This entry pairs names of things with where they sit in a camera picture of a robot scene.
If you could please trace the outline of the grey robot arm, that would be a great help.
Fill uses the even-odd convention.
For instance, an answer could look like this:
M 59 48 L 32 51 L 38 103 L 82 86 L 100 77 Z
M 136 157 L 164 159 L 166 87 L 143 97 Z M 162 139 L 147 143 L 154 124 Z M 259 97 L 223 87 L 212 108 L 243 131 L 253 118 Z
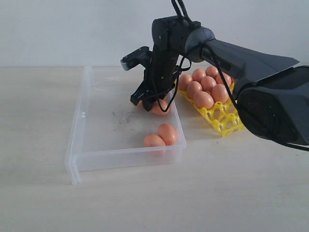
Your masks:
M 244 126 L 254 135 L 282 145 L 309 143 L 309 68 L 289 57 L 256 52 L 219 41 L 199 22 L 182 16 L 152 23 L 154 46 L 122 58 L 125 70 L 145 67 L 144 79 L 131 95 L 150 110 L 171 91 L 180 71 L 178 57 L 206 61 L 235 79 L 232 93 Z

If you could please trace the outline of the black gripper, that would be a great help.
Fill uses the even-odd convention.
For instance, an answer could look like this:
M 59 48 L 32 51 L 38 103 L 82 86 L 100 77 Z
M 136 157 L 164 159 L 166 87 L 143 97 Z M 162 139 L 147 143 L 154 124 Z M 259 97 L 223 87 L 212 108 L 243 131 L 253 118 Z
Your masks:
M 151 111 L 158 98 L 164 98 L 174 88 L 174 73 L 179 54 L 171 50 L 160 51 L 153 48 L 150 66 L 144 70 L 143 81 L 131 95 L 130 101 L 138 104 L 142 101 L 143 108 Z

